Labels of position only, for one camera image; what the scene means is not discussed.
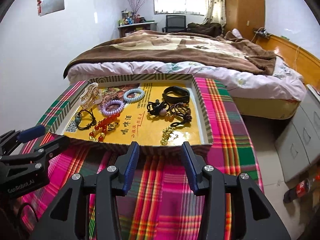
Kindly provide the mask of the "plaid pink green cloth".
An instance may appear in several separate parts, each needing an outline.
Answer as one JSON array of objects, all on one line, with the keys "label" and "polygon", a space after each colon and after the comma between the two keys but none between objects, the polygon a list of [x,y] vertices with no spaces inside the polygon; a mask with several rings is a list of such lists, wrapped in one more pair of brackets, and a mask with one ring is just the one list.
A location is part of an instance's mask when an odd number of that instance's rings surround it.
[{"label": "plaid pink green cloth", "polygon": [[[245,172],[262,186],[251,138],[226,85],[200,77],[196,82],[214,139],[206,162],[226,174]],[[33,230],[71,175],[98,173],[115,160],[115,154],[82,145],[70,145],[51,159],[49,184],[21,199],[29,204],[22,215],[27,230]],[[178,156],[141,155],[131,190],[117,204],[123,239],[196,239],[204,198],[191,191]]]}]

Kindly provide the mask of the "yellow striped cardboard tray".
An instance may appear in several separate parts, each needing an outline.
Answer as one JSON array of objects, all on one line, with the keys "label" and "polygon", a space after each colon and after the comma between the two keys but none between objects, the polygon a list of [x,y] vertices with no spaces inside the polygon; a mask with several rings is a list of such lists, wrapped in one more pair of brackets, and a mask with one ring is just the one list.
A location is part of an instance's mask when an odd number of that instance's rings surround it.
[{"label": "yellow striped cardboard tray", "polygon": [[[125,105],[116,122],[109,126],[110,131],[103,142],[90,140],[89,131],[80,131],[72,123],[76,112],[81,109],[80,96],[91,83],[97,83],[101,92],[109,92],[111,96],[120,99],[127,90],[134,87],[145,92],[142,100]],[[163,130],[170,126],[171,121],[162,116],[150,115],[147,105],[150,101],[161,101],[164,90],[170,86],[179,86],[189,91],[192,120],[189,124],[178,126],[168,143],[161,145]],[[59,97],[54,109],[57,114],[53,117],[52,109],[42,117],[48,132],[66,135],[74,144],[104,147],[110,152],[120,153],[136,141],[145,154],[178,154],[180,146],[187,141],[196,153],[206,155],[214,142],[200,88],[197,80],[189,74],[118,75],[79,81],[69,86]]]}]

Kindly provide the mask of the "black fitness band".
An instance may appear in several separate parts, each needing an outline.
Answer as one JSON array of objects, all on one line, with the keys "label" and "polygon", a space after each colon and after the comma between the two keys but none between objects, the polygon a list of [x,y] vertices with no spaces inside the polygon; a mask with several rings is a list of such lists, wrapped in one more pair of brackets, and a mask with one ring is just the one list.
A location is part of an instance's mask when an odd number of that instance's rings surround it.
[{"label": "black fitness band", "polygon": [[189,103],[190,93],[185,88],[170,86],[163,91],[162,98],[170,104]]}]

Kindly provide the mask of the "yellow mattress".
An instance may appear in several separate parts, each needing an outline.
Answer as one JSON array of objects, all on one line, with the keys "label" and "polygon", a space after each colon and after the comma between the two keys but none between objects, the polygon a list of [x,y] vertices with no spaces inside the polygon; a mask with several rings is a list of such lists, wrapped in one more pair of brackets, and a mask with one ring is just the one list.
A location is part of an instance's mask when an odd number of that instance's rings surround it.
[{"label": "yellow mattress", "polygon": [[294,116],[300,102],[282,99],[250,99],[233,97],[241,115],[285,120]]}]

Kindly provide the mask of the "grey drawer cabinet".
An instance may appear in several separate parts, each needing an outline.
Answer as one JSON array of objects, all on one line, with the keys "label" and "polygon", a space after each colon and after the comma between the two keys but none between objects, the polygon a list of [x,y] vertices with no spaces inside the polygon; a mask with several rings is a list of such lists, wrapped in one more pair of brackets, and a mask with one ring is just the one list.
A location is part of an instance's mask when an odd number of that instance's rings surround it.
[{"label": "grey drawer cabinet", "polygon": [[285,182],[319,161],[319,117],[319,94],[312,85],[307,85],[304,100],[275,142]]}]

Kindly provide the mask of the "cola bottle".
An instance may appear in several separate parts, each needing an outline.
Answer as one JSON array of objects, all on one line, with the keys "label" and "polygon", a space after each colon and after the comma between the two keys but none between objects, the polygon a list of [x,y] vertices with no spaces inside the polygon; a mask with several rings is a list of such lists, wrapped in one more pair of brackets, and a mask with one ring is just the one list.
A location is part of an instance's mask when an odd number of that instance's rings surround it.
[{"label": "cola bottle", "polygon": [[319,188],[319,175],[307,178],[297,184],[294,188],[286,191],[284,194],[283,202],[286,204],[291,203],[294,200],[302,198],[308,193],[311,193],[317,188]]}]

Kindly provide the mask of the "brown fleece blanket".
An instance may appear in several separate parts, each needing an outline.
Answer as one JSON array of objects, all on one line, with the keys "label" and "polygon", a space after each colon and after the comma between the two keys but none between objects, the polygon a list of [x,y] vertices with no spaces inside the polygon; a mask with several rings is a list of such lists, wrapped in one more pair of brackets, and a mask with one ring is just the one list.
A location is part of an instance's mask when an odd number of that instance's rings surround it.
[{"label": "brown fleece blanket", "polygon": [[140,30],[124,38],[101,43],[74,58],[63,77],[80,63],[146,62],[178,63],[194,61],[206,66],[225,67],[254,75],[272,75],[276,54],[238,38],[231,31],[225,36],[210,37],[195,33],[161,33]]}]

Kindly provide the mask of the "dark bag on bed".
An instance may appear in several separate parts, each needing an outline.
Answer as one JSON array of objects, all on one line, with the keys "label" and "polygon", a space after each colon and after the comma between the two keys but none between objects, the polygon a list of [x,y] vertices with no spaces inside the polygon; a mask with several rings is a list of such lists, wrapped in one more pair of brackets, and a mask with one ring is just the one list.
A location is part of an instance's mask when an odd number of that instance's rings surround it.
[{"label": "dark bag on bed", "polygon": [[187,31],[195,34],[202,34],[211,37],[217,37],[222,34],[222,27],[219,23],[189,23],[187,25]]}]

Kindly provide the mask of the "black office chair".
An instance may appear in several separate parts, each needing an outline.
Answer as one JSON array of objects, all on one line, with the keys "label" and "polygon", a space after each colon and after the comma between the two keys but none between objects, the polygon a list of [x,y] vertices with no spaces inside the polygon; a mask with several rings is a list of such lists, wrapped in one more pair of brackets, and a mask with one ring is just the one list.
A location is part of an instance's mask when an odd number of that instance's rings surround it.
[{"label": "black office chair", "polygon": [[178,33],[186,31],[186,16],[184,15],[167,15],[165,17],[165,27],[162,28],[164,33]]}]

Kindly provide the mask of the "wooden headboard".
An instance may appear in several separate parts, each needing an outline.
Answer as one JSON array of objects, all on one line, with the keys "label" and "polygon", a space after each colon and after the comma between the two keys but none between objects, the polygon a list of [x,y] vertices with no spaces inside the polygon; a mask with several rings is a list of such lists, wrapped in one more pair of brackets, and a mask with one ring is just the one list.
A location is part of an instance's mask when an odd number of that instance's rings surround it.
[{"label": "wooden headboard", "polygon": [[264,37],[257,35],[255,43],[265,50],[274,51],[282,57],[290,68],[299,72],[304,83],[319,90],[320,68],[319,59],[302,47],[276,35]]}]

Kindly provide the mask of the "wooden desk with clutter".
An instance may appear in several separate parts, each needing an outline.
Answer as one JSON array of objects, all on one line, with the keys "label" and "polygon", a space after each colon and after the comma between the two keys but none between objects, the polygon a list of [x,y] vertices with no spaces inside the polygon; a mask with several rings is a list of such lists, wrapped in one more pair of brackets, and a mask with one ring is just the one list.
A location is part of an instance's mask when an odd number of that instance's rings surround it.
[{"label": "wooden desk with clutter", "polygon": [[128,10],[121,12],[121,19],[118,21],[119,37],[127,37],[131,33],[139,30],[157,30],[157,22],[154,20],[147,21],[139,14],[133,14]]}]

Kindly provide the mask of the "dried branches in vase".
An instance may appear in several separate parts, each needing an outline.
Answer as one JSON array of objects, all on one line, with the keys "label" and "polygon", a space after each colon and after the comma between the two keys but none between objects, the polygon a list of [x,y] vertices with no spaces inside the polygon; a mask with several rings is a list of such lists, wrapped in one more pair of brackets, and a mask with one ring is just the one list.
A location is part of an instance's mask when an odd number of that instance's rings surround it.
[{"label": "dried branches in vase", "polygon": [[138,14],[140,8],[148,1],[148,0],[127,0],[129,6],[131,8],[132,14]]}]

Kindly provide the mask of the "wooden wardrobe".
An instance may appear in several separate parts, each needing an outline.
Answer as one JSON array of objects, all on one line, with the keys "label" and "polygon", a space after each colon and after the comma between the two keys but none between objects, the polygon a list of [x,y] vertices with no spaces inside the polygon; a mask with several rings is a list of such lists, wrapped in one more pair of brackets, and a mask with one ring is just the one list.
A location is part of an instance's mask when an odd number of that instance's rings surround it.
[{"label": "wooden wardrobe", "polygon": [[234,28],[251,40],[254,31],[265,26],[265,0],[226,0],[225,32]]}]

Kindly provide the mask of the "floral curtain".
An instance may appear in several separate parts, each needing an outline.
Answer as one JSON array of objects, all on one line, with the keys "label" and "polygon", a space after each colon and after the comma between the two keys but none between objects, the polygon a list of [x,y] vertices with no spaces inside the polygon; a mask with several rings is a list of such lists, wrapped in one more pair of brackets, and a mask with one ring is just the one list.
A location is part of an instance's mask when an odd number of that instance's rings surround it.
[{"label": "floral curtain", "polygon": [[226,25],[226,0],[204,0],[204,22]]}]

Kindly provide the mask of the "wall poster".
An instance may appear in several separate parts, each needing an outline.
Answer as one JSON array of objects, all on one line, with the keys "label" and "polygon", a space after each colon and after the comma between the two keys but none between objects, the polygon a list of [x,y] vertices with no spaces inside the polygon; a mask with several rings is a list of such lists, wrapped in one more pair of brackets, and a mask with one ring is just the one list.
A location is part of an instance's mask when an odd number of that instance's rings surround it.
[{"label": "wall poster", "polygon": [[65,9],[65,0],[37,0],[38,15],[44,16]]}]

